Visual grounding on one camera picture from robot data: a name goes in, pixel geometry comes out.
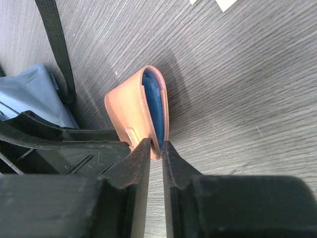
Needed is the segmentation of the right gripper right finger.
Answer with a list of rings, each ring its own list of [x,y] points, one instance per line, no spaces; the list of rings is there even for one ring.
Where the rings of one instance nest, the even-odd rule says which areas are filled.
[[[317,202],[291,176],[204,175],[162,147],[169,238],[314,238]]]

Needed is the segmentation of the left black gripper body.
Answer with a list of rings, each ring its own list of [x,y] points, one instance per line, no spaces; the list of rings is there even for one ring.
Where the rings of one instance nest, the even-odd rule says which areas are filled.
[[[2,174],[99,175],[130,152],[113,130],[60,127],[32,111],[0,123]]]

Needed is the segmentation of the light blue backpack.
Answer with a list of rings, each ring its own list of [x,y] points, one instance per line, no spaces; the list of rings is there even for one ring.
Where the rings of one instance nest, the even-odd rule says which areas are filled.
[[[52,71],[44,64],[35,64],[16,76],[1,76],[0,119],[6,121],[31,111],[54,125],[78,129],[69,109],[76,99],[76,89],[56,2],[38,0],[36,6],[65,79],[67,95],[62,94]]]

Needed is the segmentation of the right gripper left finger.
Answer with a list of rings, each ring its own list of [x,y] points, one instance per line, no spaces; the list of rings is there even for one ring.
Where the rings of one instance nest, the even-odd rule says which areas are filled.
[[[1,237],[143,237],[150,148],[150,139],[143,139],[126,158],[93,177],[1,176]]]

